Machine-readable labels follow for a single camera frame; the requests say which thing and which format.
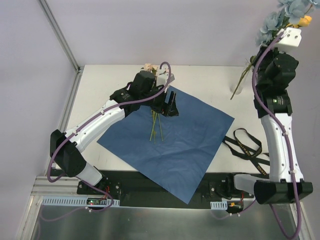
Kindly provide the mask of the blue wrapping paper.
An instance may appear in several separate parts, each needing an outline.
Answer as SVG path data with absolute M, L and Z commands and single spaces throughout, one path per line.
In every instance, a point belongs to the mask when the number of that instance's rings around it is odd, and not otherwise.
M 142 106 L 113 124 L 98 144 L 189 203 L 234 118 L 177 88 L 174 92 L 179 114 L 160 117 L 155 142 L 151 109 Z

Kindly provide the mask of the yellow flower bunch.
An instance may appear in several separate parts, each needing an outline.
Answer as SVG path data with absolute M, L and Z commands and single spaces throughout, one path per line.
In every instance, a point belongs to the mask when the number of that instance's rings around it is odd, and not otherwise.
M 259 30 L 256 44 L 260 46 L 269 46 L 272 41 L 277 37 L 277 33 L 281 29 L 287 27 L 291 28 L 305 28 L 310 25 L 312 17 L 309 15 L 304 15 L 298 19 L 298 22 L 292 23 L 289 17 L 281 15 L 280 12 L 272 12 L 264 21 L 262 28 Z M 250 57 L 249 66 L 251 69 L 256 65 L 257 54 Z

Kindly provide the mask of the blue flower bunch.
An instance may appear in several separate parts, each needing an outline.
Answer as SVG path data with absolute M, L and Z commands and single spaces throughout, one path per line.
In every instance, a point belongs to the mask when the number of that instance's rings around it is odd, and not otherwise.
M 255 38 L 257 47 L 270 44 L 277 33 L 286 28 L 305 28 L 312 22 L 310 14 L 320 8 L 318 0 L 280 0 L 279 11 L 271 12 L 263 21 Z

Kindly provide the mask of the black ribbon gold lettering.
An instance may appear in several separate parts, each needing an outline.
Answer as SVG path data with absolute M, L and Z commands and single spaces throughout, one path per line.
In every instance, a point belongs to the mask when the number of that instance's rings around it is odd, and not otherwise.
M 246 133 L 246 135 L 250 138 L 251 141 L 253 141 L 258 148 L 257 149 L 253 149 L 247 145 L 244 145 L 236 136 L 236 131 L 241 130 L 244 131 Z M 258 172 L 261 175 L 261 178 L 263 179 L 268 179 L 269 178 L 269 174 L 263 169 L 263 167 L 261 165 L 266 165 L 266 166 L 270 166 L 270 161 L 266 160 L 266 159 L 262 159 L 259 158 L 260 155 L 265 155 L 268 158 L 269 153 L 268 152 L 263 152 L 263 148 L 262 148 L 262 142 L 260 140 L 258 140 L 256 137 L 254 137 L 253 135 L 251 135 L 245 128 L 237 128 L 236 130 L 233 131 L 233 138 L 230 138 L 228 136 L 225 136 L 224 139 L 222 140 L 222 143 L 225 144 L 231 154 L 233 156 L 236 156 L 242 160 L 246 160 L 246 161 L 250 161 L 253 166 L 258 170 Z M 242 152 L 238 152 L 236 151 L 234 148 L 232 148 L 230 144 L 233 144 L 235 146 L 238 146 Z

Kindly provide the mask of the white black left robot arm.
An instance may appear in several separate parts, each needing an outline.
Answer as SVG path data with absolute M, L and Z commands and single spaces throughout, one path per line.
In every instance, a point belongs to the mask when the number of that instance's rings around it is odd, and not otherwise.
M 88 188 L 99 195 L 105 191 L 106 178 L 82 156 L 86 147 L 113 124 L 123 120 L 141 106 L 150 107 L 165 117 L 178 116 L 176 93 L 167 89 L 175 77 L 169 70 L 156 74 L 140 70 L 125 87 L 116 90 L 104 105 L 75 127 L 65 132 L 55 130 L 50 135 L 50 157 L 67 177 L 88 183 Z

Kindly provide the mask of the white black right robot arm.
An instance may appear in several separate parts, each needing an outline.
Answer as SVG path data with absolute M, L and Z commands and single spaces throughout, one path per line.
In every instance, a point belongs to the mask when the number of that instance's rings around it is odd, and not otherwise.
M 300 170 L 292 136 L 292 105 L 287 87 L 296 76 L 299 62 L 277 48 L 266 52 L 261 46 L 252 65 L 257 67 L 255 90 L 264 103 L 255 99 L 254 107 L 263 126 L 270 160 L 268 178 L 236 174 L 225 184 L 225 192 L 237 197 L 242 191 L 253 194 L 261 205 L 291 204 L 310 195 L 314 188 Z

